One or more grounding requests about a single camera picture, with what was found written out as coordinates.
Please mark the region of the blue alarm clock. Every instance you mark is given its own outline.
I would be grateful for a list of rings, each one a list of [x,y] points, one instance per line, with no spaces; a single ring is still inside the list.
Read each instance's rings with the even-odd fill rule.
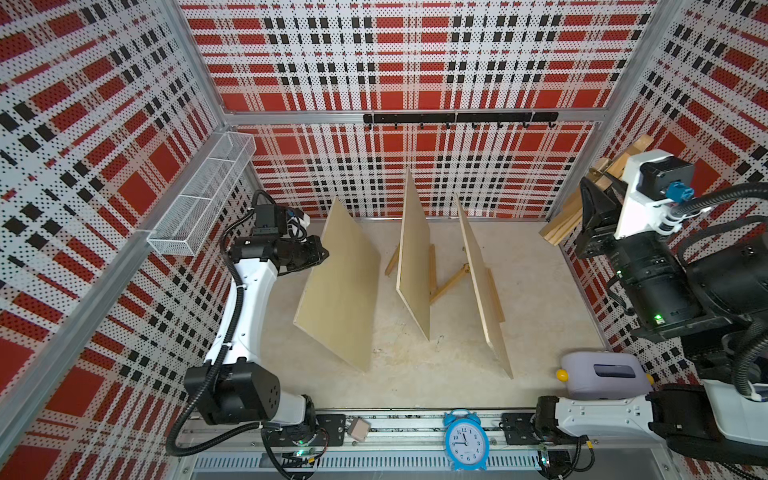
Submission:
[[[475,412],[457,409],[443,419],[445,452],[454,471],[477,471],[488,468],[489,438]]]

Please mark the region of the wooden board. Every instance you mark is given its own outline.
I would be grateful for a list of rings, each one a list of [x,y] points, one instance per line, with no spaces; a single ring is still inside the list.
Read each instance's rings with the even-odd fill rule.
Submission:
[[[395,289],[427,340],[431,320],[430,245],[427,217],[413,176],[407,170]]]
[[[458,220],[462,232],[464,250],[470,265],[473,290],[481,319],[481,325],[486,344],[493,352],[501,368],[510,379],[514,378],[509,360],[504,334],[500,323],[497,321],[493,306],[486,272],[486,264],[482,257],[482,249],[472,231],[466,212],[457,195],[454,196],[454,205],[457,208]]]
[[[321,235],[329,257],[309,274],[293,324],[338,358],[371,367],[381,255],[335,199]]]

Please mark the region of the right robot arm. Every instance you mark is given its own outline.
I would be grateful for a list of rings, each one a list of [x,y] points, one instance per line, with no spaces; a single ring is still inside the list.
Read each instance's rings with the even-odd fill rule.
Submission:
[[[690,262],[688,248],[754,224],[763,215],[714,225],[675,250],[656,232],[613,234],[627,199],[589,180],[580,185],[586,222],[582,257],[604,255],[624,295],[618,305],[639,320],[636,335],[679,339],[698,374],[695,385],[668,384],[626,399],[538,400],[534,427],[544,440],[580,444],[600,437],[664,443],[735,474],[767,463],[767,239],[754,237]]]

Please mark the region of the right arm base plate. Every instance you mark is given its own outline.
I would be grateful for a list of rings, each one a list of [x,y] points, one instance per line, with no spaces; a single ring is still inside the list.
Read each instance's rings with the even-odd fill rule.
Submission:
[[[534,412],[505,412],[499,427],[509,446],[537,445],[540,438],[534,427]]]

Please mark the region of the small brown square block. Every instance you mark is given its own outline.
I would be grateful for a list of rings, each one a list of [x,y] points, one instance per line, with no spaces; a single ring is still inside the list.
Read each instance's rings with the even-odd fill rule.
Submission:
[[[347,427],[347,435],[355,442],[364,442],[371,431],[371,424],[362,417],[354,417]]]

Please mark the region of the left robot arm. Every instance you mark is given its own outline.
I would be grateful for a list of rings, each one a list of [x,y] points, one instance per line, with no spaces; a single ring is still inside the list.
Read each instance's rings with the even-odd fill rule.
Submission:
[[[246,213],[219,237],[219,253],[231,283],[222,322],[203,363],[187,370],[188,403],[167,435],[165,449],[185,457],[237,435],[283,430],[291,442],[310,443],[319,431],[307,395],[283,389],[261,359],[270,294],[281,276],[309,270],[329,257],[309,216],[255,192]]]

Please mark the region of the lavender toaster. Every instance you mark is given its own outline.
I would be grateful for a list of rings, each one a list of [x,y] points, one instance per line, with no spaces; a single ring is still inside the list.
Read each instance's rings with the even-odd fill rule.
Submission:
[[[575,400],[620,400],[652,391],[648,375],[631,354],[577,351],[564,355],[556,378]]]

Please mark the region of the right wooden easel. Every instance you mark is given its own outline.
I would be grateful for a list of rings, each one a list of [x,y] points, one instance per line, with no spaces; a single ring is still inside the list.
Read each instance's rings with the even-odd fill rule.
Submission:
[[[495,308],[497,321],[499,323],[504,323],[506,321],[506,318],[505,318],[505,315],[504,315],[504,311],[503,311],[500,295],[499,295],[499,292],[498,292],[498,289],[497,289],[497,285],[496,285],[496,282],[495,282],[495,278],[493,276],[492,269],[487,267],[486,268],[486,272],[487,272],[487,278],[488,278],[488,282],[489,282],[491,300],[492,300],[493,306]]]

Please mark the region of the black hook rail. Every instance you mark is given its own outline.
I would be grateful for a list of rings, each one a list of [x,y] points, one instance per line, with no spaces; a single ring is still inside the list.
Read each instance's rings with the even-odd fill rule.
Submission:
[[[521,124],[528,126],[532,123],[544,123],[549,126],[554,124],[560,117],[559,112],[457,112],[457,113],[375,113],[364,114],[363,123],[365,125],[391,125],[399,126],[405,124],[445,124],[453,125],[467,123],[471,125],[481,123],[491,124]]]

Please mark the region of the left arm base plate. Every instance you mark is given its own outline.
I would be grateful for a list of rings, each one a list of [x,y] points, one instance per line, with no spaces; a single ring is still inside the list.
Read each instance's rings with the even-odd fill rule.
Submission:
[[[308,413],[296,425],[267,424],[264,432],[270,447],[342,446],[346,431],[344,414]]]

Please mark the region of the small wooden easel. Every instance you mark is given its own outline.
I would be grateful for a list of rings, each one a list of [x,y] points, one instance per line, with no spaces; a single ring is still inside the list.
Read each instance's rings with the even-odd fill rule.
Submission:
[[[642,135],[616,158],[601,158],[583,177],[589,187],[579,188],[573,193],[563,210],[539,232],[539,235],[551,245],[560,244],[581,224],[584,217],[584,201],[590,206],[590,194],[593,191],[605,192],[609,189],[613,179],[621,178],[629,158],[645,152],[653,141],[651,136]]]

